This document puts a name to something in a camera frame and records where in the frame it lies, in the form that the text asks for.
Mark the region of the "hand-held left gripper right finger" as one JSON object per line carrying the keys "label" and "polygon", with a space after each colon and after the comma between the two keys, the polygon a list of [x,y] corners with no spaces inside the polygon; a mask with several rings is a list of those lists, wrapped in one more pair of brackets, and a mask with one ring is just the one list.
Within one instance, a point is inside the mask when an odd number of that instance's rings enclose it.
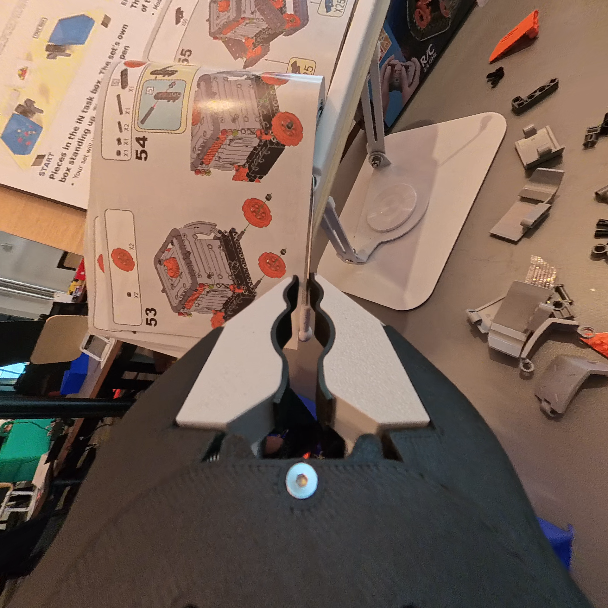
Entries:
{"label": "hand-held left gripper right finger", "polygon": [[323,426],[354,448],[364,435],[426,428],[430,417],[386,326],[321,275],[309,279],[317,361],[316,407]]}

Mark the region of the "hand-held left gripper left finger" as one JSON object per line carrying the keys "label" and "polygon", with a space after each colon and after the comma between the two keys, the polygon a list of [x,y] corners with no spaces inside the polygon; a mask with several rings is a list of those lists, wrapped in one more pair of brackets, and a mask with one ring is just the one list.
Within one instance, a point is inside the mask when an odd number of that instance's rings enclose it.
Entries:
{"label": "hand-held left gripper left finger", "polygon": [[176,416],[181,428],[239,435],[248,444],[275,427],[288,384],[284,347],[293,338],[299,279],[285,278],[221,327]]}

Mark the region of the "grey large shell panel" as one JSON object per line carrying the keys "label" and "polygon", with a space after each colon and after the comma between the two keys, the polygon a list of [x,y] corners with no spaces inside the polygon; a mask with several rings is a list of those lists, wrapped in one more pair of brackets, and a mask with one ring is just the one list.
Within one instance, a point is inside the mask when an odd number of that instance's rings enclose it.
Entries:
{"label": "grey large shell panel", "polygon": [[478,308],[466,310],[468,322],[486,335],[488,347],[518,361],[522,373],[535,370],[531,356],[541,342],[555,331],[591,338],[595,330],[576,320],[553,316],[549,303],[553,289],[514,281],[506,294]]}

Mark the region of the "black metal bar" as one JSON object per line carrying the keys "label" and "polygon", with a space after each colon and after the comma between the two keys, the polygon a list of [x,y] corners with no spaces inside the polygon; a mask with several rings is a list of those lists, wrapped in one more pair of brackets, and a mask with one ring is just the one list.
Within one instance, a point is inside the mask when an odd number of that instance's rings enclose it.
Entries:
{"label": "black metal bar", "polygon": [[133,399],[1,396],[1,419],[114,418],[123,416],[134,403]]}

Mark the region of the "printed instruction booklet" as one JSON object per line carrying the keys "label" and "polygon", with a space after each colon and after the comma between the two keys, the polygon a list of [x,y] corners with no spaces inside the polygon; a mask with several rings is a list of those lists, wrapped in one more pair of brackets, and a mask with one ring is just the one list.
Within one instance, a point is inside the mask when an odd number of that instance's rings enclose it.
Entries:
{"label": "printed instruction booklet", "polygon": [[307,263],[317,121],[355,1],[155,1],[104,79],[90,332],[184,352]]}

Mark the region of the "small clear plastic bag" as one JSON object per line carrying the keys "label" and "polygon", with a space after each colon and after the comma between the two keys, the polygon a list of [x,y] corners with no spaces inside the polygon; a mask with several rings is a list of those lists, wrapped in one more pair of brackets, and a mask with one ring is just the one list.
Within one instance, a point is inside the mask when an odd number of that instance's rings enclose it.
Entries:
{"label": "small clear plastic bag", "polygon": [[554,266],[540,256],[530,256],[528,271],[524,278],[526,284],[554,289],[557,277],[557,269]]}

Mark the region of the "light grey holed curved panel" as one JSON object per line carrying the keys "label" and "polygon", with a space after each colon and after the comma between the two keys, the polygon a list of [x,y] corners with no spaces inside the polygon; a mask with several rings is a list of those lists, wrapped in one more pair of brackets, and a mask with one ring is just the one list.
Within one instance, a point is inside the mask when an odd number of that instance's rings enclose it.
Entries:
{"label": "light grey holed curved panel", "polygon": [[564,175],[563,170],[537,168],[517,194],[517,201],[490,230],[490,236],[514,244],[520,242],[549,214]]}

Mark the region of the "orange ridged wedge panel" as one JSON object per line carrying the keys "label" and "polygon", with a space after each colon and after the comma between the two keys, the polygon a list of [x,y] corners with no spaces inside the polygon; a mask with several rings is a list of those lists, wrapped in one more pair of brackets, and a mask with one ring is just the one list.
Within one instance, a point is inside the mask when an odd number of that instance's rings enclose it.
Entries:
{"label": "orange ridged wedge panel", "polygon": [[596,351],[597,353],[608,357],[608,333],[599,332],[591,338],[580,338],[580,341]]}

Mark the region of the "white book stand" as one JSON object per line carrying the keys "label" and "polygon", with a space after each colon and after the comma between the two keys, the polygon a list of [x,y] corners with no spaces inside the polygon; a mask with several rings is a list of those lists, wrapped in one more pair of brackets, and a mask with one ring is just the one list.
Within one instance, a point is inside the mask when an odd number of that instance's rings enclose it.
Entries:
{"label": "white book stand", "polygon": [[1,186],[1,231],[81,254],[86,212]]}

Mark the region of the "dark grey short bent liftarm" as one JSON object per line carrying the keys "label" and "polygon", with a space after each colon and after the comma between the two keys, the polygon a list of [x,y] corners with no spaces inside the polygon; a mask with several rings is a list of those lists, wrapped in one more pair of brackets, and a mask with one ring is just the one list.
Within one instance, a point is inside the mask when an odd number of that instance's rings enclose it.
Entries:
{"label": "dark grey short bent liftarm", "polygon": [[557,91],[558,87],[559,79],[553,78],[531,91],[528,95],[517,95],[513,97],[511,100],[512,112],[515,115],[520,116]]}

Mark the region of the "black axle pin connector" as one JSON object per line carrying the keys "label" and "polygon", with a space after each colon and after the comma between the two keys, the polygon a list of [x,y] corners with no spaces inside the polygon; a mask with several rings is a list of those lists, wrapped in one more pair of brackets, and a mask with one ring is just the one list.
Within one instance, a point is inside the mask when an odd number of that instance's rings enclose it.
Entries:
{"label": "black axle pin connector", "polygon": [[607,118],[608,114],[606,112],[603,121],[599,125],[587,127],[582,143],[583,148],[594,148],[600,138],[607,136]]}

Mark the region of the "printed toy packaging box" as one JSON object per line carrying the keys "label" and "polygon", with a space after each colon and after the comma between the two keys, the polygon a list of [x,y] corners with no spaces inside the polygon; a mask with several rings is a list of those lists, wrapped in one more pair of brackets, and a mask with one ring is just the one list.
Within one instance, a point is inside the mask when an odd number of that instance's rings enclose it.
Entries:
{"label": "printed toy packaging box", "polygon": [[379,39],[379,78],[386,131],[414,97],[475,3],[390,2]]}

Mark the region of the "printed task sheet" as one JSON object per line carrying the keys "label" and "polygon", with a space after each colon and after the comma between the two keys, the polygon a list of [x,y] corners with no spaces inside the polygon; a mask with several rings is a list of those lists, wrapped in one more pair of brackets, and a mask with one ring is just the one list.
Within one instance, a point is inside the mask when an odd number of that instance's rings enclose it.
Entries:
{"label": "printed task sheet", "polygon": [[86,210],[97,100],[169,1],[1,1],[1,185]]}

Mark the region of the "orange curved toy piece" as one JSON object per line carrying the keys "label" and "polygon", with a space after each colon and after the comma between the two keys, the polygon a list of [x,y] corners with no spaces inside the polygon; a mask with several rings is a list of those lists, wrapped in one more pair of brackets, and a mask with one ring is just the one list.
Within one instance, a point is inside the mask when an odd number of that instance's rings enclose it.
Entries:
{"label": "orange curved toy piece", "polygon": [[490,54],[492,64],[522,42],[535,40],[539,35],[539,10],[532,11],[517,26],[501,38]]}

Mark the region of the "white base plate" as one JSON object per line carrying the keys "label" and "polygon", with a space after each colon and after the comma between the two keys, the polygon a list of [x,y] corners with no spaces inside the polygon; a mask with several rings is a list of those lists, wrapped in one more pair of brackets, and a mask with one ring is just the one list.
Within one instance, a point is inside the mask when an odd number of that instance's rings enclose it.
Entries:
{"label": "white base plate", "polygon": [[483,112],[390,134],[391,164],[347,153],[335,186],[340,224],[362,263],[328,244],[317,272],[341,291],[406,311],[433,293],[506,133],[506,119]]}

